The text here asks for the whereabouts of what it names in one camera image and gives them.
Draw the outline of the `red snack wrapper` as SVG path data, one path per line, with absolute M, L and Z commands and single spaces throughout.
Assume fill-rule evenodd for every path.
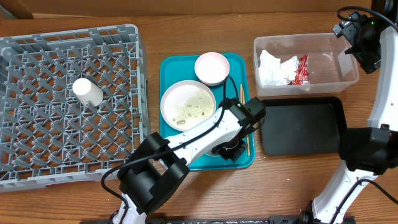
M 308 55 L 300 58 L 298 69 L 296 71 L 295 79 L 291 82 L 292 85 L 306 85 L 309 84 L 308 77 Z

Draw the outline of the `white napkin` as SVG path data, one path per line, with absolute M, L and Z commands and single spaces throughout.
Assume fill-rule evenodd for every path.
M 281 63 L 281 59 L 263 50 L 260 55 L 259 79 L 264 86 L 284 86 L 290 84 L 297 75 L 299 60 L 293 56 Z

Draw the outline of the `white cup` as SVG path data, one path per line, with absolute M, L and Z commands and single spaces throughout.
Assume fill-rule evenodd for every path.
M 83 106 L 99 106 L 104 98 L 103 91 L 87 78 L 75 80 L 72 91 Z

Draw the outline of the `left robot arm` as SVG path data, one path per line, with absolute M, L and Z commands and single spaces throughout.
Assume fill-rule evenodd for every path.
M 154 132 L 145 138 L 126 163 L 107 171 L 101 186 L 121 200 L 110 223 L 145 223 L 175 193 L 190 165 L 207 152 L 236 162 L 248 148 L 246 136 L 266 115 L 257 97 L 246 103 L 223 98 L 210 118 L 183 133 L 163 138 Z

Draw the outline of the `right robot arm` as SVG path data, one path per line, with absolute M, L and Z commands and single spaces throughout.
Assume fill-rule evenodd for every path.
M 349 128 L 340 137 L 341 159 L 322 193 L 301 214 L 299 223 L 354 223 L 345 213 L 363 189 L 397 167 L 397 1 L 373 0 L 370 8 L 346 6 L 333 27 L 350 44 L 345 50 L 370 74 L 379 70 L 373 109 L 365 128 Z

